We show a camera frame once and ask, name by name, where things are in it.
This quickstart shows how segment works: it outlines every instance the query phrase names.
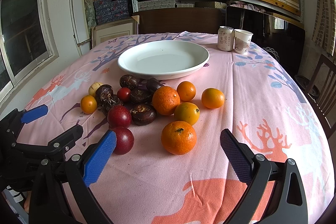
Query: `curtain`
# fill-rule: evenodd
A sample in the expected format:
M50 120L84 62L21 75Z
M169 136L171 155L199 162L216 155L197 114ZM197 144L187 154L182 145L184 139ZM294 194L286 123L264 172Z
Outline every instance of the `curtain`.
M336 61L336 0L317 0L312 40Z

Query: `picture frame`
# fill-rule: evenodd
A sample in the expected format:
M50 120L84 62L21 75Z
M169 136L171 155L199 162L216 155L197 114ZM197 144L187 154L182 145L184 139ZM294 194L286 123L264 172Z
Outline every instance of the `picture frame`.
M138 34L138 17L134 16L92 27L92 48L107 40Z

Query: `oval plate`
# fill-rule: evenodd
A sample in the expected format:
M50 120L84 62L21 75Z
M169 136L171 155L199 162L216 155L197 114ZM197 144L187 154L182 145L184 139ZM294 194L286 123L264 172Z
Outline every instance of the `oval plate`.
M118 66L142 79L168 80L190 75L209 60L208 50L188 41L160 40L132 47L118 58Z

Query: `pink tablecloth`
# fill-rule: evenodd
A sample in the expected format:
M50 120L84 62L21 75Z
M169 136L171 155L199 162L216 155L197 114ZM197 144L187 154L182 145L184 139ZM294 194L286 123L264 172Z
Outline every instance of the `pink tablecloth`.
M115 224L222 223L246 188L219 143L221 131L229 128L254 153L274 161L295 159L307 197L309 223L314 223L334 195L334 170L325 134L294 81L253 43L249 54L242 56L217 50L217 36L210 34L147 34L104 42L36 93L27 108L46 104L49 112L25 125L18 141L46 145L80 124L83 137L66 157L83 153L108 129L102 112L86 115L79 107L90 85L96 81L110 84L116 93L119 78L125 74L117 65L120 54L134 45L163 39L192 41L210 52L208 63L198 72L163 81L173 88L185 80L196 86L192 102L201 112L194 125L197 143L182 156L164 150L161 131L173 116L159 116L146 126L131 125L133 149L123 156L112 155L98 181L90 186L110 219ZM201 104L203 90L210 87L224 92L227 100L223 107L210 110ZM64 187L76 218L83 222L68 186ZM253 220L261 217L265 205L264 199Z

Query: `blue gripper pad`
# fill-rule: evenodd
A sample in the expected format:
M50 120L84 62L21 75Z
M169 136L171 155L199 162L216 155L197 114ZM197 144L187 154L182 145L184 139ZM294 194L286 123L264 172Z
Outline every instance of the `blue gripper pad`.
M249 159L240 143L229 129L224 129L220 134L220 145L224 150L239 181L250 185L252 181L252 159Z
M117 145L117 136L112 130L108 130L103 138L84 165L83 180L86 187L98 180L100 173Z
M24 112L24 114L21 117L21 122L30 123L38 118L43 117L44 115L47 115L47 113L48 113L48 107L46 105L40 105L38 107L35 107L31 110Z

